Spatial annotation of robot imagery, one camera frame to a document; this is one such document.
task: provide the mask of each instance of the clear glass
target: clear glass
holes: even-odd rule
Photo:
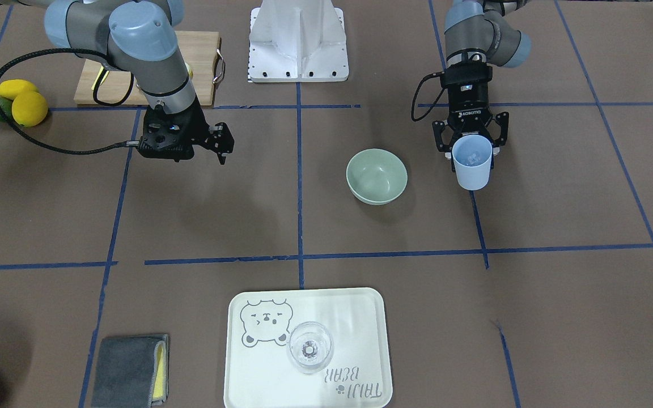
[[[291,331],[289,354],[299,371],[316,374],[332,361],[334,339],[321,323],[304,322]]]

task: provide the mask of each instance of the green bowl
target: green bowl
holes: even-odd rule
[[[407,169],[387,150],[362,150],[347,164],[347,184],[361,202],[381,206],[405,191]]]

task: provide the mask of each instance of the white cup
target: white cup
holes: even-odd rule
[[[490,178],[493,145],[479,134],[467,134],[453,146],[453,163],[458,184],[464,189],[482,189]]]

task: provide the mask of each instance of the table surface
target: table surface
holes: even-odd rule
[[[448,2],[336,2],[350,78],[303,84],[247,83],[258,0],[184,3],[179,30],[223,39],[206,117],[236,139],[225,166],[59,155],[0,124],[0,406],[89,406],[99,339],[145,333],[171,334],[168,407],[223,406],[228,302],[300,287],[383,295],[391,407],[653,406],[653,2],[508,16],[533,52],[494,70],[510,137],[474,194],[435,149],[447,108],[409,119],[442,69]],[[51,47],[43,16],[0,7],[0,67]],[[51,104],[31,133],[70,149],[137,135],[142,107],[73,104],[82,63],[8,74]],[[409,172],[388,206],[345,182],[370,147]]]

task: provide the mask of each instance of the white mounting plate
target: white mounting plate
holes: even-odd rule
[[[260,7],[251,10],[251,28],[256,22]],[[344,11],[334,8],[344,29]],[[297,75],[297,62],[280,54],[274,45],[253,44],[248,51],[249,82],[340,82],[349,77],[347,45],[323,44],[314,54],[307,57],[304,75]]]
[[[310,321],[330,331],[334,354],[326,368],[306,375],[292,361],[288,333]],[[226,408],[382,408],[391,399],[384,300],[376,290],[243,292],[231,300]]]

